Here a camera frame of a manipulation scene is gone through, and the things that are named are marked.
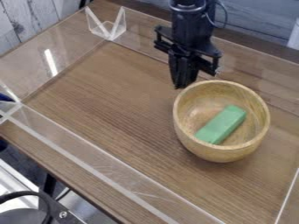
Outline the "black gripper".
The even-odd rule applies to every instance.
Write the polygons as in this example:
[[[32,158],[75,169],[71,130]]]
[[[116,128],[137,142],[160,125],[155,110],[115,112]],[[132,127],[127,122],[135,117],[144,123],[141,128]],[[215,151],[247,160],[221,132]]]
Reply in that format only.
[[[221,57],[211,43],[215,7],[201,10],[172,8],[172,26],[153,28],[153,47],[168,54],[168,64],[175,88],[187,88],[196,80],[199,70],[215,76]]]

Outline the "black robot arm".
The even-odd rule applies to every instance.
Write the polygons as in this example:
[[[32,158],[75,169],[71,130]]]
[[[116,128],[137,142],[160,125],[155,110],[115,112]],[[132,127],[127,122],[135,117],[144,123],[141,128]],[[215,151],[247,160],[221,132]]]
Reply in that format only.
[[[221,51],[211,42],[216,5],[220,0],[169,0],[172,26],[153,28],[153,47],[168,54],[168,65],[175,88],[188,87],[199,71],[215,76]]]

